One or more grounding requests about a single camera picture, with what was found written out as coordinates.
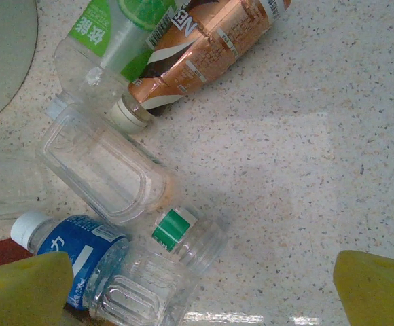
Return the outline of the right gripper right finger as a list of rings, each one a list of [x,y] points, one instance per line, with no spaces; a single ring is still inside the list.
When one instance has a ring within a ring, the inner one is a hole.
[[[394,259],[341,251],[333,281],[351,325],[394,325]]]

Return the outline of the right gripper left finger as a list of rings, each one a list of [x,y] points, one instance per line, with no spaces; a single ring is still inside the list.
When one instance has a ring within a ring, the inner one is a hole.
[[[0,266],[0,325],[59,325],[72,284],[64,252]]]

